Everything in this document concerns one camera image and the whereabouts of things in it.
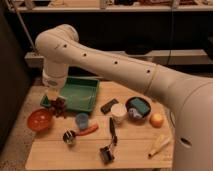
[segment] orange ball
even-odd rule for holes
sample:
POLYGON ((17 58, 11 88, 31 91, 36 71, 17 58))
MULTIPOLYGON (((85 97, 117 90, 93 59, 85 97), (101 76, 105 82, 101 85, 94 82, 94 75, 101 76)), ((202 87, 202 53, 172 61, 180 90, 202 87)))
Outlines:
POLYGON ((155 128, 160 128, 163 125, 164 118, 160 113, 154 113, 151 115, 150 124, 155 128))

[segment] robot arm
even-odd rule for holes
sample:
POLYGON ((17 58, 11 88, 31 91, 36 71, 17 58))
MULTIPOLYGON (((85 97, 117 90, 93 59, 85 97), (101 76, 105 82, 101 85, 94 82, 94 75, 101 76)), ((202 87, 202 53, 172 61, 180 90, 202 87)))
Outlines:
POLYGON ((77 66, 167 106, 176 120, 173 171, 212 171, 213 79, 88 48, 69 25, 41 33, 36 47, 45 57, 43 82, 51 88, 62 88, 68 67, 77 66))
POLYGON ((77 66, 165 104, 168 88, 187 77, 186 74, 154 63, 88 48, 77 41, 77 32, 68 25, 45 31, 37 37, 36 47, 45 57, 45 85, 62 88, 67 79, 68 67, 77 66))

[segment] cable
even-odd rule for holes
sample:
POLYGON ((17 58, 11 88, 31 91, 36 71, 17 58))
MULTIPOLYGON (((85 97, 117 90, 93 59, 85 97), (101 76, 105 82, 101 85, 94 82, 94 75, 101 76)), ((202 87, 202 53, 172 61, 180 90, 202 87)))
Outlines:
POLYGON ((166 65, 169 65, 169 61, 172 55, 173 41, 174 41, 174 11, 173 11, 174 1, 175 0, 173 0, 171 3, 171 33, 170 33, 170 41, 169 41, 169 56, 167 58, 166 65))

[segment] green tray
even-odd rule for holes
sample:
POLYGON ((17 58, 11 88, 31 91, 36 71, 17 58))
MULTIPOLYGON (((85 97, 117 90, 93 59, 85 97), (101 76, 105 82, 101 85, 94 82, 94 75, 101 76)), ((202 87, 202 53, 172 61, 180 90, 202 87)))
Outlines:
MULTIPOLYGON (((67 110, 70 112, 92 112, 99 87, 99 80, 79 77, 68 77, 60 95, 66 98, 67 110)), ((50 107, 45 95, 41 106, 50 107)))

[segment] orange bowl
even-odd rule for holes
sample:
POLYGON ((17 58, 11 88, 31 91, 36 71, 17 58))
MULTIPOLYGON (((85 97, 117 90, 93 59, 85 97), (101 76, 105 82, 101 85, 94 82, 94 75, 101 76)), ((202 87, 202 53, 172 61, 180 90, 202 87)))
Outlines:
POLYGON ((27 126, 35 132, 48 129, 52 123, 53 113, 42 108, 34 111, 27 119, 27 126))

